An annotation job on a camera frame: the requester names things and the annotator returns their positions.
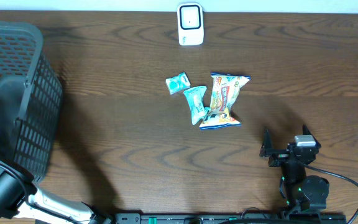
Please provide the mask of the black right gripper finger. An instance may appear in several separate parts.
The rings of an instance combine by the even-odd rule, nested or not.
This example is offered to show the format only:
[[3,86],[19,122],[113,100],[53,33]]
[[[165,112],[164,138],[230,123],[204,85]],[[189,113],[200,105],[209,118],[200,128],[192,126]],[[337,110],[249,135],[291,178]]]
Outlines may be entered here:
[[302,126],[302,134],[303,135],[311,135],[312,136],[312,133],[310,132],[310,130],[308,129],[307,125],[303,125]]
[[273,154],[272,139],[270,137],[270,133],[269,133],[268,129],[265,129],[259,156],[260,157],[269,157],[272,154]]

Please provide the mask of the large yellow snack bag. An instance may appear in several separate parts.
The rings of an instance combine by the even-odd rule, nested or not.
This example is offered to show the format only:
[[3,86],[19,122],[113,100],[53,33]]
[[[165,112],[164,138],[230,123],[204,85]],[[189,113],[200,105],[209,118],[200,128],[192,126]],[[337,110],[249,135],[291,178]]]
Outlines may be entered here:
[[208,113],[200,124],[200,130],[241,126],[241,123],[231,116],[231,108],[241,88],[251,81],[251,77],[227,73],[212,73],[211,77],[213,78],[211,101]]

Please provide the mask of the teal long snack packet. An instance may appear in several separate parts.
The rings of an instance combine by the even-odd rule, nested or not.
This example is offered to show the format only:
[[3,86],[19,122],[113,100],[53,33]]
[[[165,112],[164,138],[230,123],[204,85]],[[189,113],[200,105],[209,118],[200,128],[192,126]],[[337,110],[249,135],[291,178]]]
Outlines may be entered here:
[[209,112],[209,108],[205,108],[203,103],[206,90],[207,86],[196,86],[183,92],[191,111],[192,125],[195,125],[199,120],[203,119]]

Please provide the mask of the teal small tissue pack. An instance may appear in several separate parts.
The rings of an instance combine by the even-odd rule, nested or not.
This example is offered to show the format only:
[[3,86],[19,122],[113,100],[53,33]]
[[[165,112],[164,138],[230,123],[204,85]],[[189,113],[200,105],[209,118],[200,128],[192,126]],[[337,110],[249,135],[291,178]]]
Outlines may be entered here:
[[179,91],[186,90],[191,86],[191,83],[185,72],[182,72],[172,78],[167,78],[165,83],[171,95]]

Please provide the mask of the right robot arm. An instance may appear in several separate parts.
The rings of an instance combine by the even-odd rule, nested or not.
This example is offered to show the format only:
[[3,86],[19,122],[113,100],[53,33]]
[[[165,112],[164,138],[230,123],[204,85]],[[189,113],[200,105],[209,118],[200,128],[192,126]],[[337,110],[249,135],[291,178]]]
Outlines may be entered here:
[[286,149],[275,149],[269,131],[264,131],[259,156],[267,157],[270,167],[281,168],[279,190],[288,206],[280,212],[282,219],[302,215],[318,217],[326,208],[329,182],[317,175],[306,174],[306,166],[316,159],[320,148],[320,143],[305,125],[303,134],[295,136]]

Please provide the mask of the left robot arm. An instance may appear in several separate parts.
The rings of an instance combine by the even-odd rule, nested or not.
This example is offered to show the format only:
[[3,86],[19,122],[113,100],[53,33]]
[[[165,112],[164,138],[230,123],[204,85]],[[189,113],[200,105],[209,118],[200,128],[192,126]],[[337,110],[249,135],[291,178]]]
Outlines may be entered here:
[[114,223],[83,202],[65,200],[35,185],[27,171],[0,160],[0,219],[34,218],[45,223]]

